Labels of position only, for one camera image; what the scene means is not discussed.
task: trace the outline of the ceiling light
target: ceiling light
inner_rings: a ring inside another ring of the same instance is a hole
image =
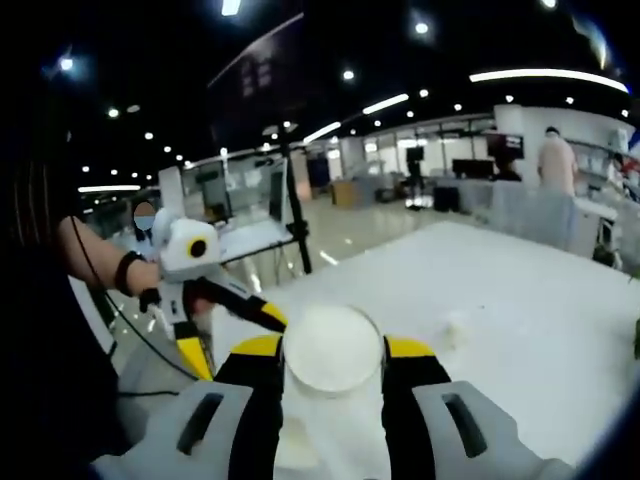
[[[623,83],[616,80],[601,77],[600,75],[594,75],[593,73],[575,72],[573,70],[558,70],[554,68],[521,68],[517,70],[500,70],[497,72],[477,73],[475,75],[469,75],[469,80],[476,83],[486,82],[489,80],[524,77],[571,78],[573,80],[584,80],[586,82],[599,83],[600,85],[605,85],[607,87],[629,93],[629,89]]]
[[[396,95],[395,97],[387,98],[386,100],[374,103],[373,105],[363,108],[362,113],[364,113],[365,115],[370,115],[373,112],[378,112],[383,108],[387,108],[407,100],[409,100],[409,95],[407,95],[406,93],[401,93],[400,95]]]
[[[223,0],[221,12],[223,17],[236,15],[238,10],[240,10],[240,0]]]
[[[62,70],[69,71],[73,68],[73,59],[69,57],[63,57],[60,59],[60,68]]]
[[[101,193],[101,192],[135,192],[140,190],[140,185],[101,185],[97,187],[79,187],[80,193]]]
[[[428,31],[429,31],[429,25],[422,22],[416,23],[416,33],[419,33],[420,35],[424,35]]]
[[[335,129],[340,128],[342,125],[340,122],[333,122],[327,125],[326,127],[322,127],[320,130],[313,132],[311,135],[304,137],[303,143],[311,143],[314,140],[326,135],[329,132],[333,132]]]

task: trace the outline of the desk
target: desk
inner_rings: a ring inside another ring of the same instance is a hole
[[[293,235],[285,226],[272,218],[235,228],[223,227],[218,230],[218,234],[222,263],[239,260],[294,241]]]
[[[640,282],[494,232],[431,225],[265,295],[290,322],[309,303],[351,304],[384,333],[428,343],[454,380],[514,417],[523,443],[543,458],[579,462],[630,388]],[[264,333],[222,308],[212,318],[217,365]],[[455,348],[445,334],[452,322]]]

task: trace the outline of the hand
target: hand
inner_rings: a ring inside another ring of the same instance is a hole
[[[160,283],[160,269],[157,263],[147,263],[136,260],[129,266],[127,271],[127,285],[131,293],[140,297],[142,292],[149,289],[158,288]],[[185,299],[189,313],[192,315],[201,315],[211,311],[215,303],[200,298],[198,296],[189,296]]]

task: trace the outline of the black cable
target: black cable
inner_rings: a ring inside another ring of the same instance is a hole
[[[109,303],[111,303],[111,306],[114,308],[114,310],[120,314],[120,316],[122,317],[122,320],[124,320],[124,322],[129,326],[129,328],[131,328],[131,330],[133,330],[133,332],[138,336],[138,338],[142,340],[142,342],[147,347],[149,347],[151,351],[153,351],[153,353],[155,353],[158,357],[164,360],[165,363],[167,363],[167,365],[177,370],[178,372],[182,373],[184,376],[190,378],[191,380],[198,380],[198,377],[189,373],[184,368],[180,367],[179,365],[169,360],[162,352],[160,352],[160,350],[158,350],[149,340],[147,340],[144,337],[144,335],[142,335],[142,333],[140,333],[140,331],[133,325],[133,323],[129,321],[129,319],[125,316],[125,314],[122,313],[122,311],[116,305],[116,302],[109,295],[109,292],[107,291],[107,287],[104,285],[104,283],[102,282],[102,279],[100,278],[100,275],[98,275],[98,272],[94,268],[93,263],[89,258],[89,254],[87,253],[87,249],[85,248],[84,243],[82,243],[82,239],[80,238],[80,232],[78,231],[78,226],[76,225],[76,219],[73,215],[71,216],[71,224],[73,225],[73,230],[75,231],[76,238],[78,239],[78,243],[80,244],[80,248],[82,249],[84,258],[87,260],[87,264],[89,265],[89,268],[91,268],[93,275],[96,277],[96,281],[98,282],[98,285],[100,286],[100,288],[104,290],[105,297],[107,297],[107,300],[109,300]]]
[[[155,392],[118,392],[119,397],[135,398],[135,397],[159,397],[160,395],[172,395],[177,397],[180,392],[173,390],[157,390]]]

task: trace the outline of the white shirt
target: white shirt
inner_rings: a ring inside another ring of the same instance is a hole
[[[574,174],[578,170],[571,145],[558,135],[547,136],[538,155],[540,183],[543,187],[575,196]]]

